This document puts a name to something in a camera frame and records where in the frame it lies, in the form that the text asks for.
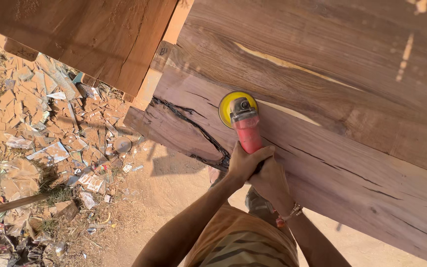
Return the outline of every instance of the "angle grinder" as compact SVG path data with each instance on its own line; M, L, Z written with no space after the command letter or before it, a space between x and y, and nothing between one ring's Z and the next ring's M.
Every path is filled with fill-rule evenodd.
M239 91L227 94L220 101L218 114L223 124L237 131L246 153L252 154L263 147L258 129L258 105L251 95Z

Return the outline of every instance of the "wooden stick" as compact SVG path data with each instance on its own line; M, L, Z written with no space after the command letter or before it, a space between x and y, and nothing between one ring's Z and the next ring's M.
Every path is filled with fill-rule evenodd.
M22 206L26 206L26 205L29 205L31 203L38 202L41 200L46 200L47 198L49 198L49 196L50 196L50 193L42 193L42 194L26 197L23 199L11 201L9 203L1 204L0 205L0 213L3 211L10 210L10 209L15 209L15 208L19 208Z

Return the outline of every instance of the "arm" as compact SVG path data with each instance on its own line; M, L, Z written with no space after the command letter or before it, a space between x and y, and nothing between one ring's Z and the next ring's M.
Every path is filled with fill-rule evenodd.
M161 227L139 253L133 267L178 266L217 210L245 184L258 163L273 153L274 147L269 146L248 155L237 142L224 179Z
M249 181L258 193L271 202L281 216L288 216L295 200L289 195L284 168L273 157L267 159L261 171ZM347 260L314 226L305 214L286 221L311 267L350 267Z

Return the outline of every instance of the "bracelet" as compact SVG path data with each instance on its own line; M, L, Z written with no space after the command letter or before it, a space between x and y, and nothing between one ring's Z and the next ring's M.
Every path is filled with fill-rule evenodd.
M291 219L294 215L300 215L302 213L302 206L299 205L297 202L294 203L294 207L293 210L289 213L288 216L279 216L281 219L283 219L283 221L287 221L289 219Z

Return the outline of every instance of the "hand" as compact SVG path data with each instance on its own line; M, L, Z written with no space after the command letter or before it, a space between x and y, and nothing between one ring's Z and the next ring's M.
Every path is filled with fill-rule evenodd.
M240 189L248 180L256 169L256 166L261 161L271 157L274 154L275 147L270 145L258 149L253 154L248 154L243 150L240 142L237 141L230 159L230 166L225 178L231 179L234 182L236 189Z
M289 196L289 187L286 182L284 167L274 157L268 158L261 171L253 175L249 182L258 194L271 202L280 202L280 198Z

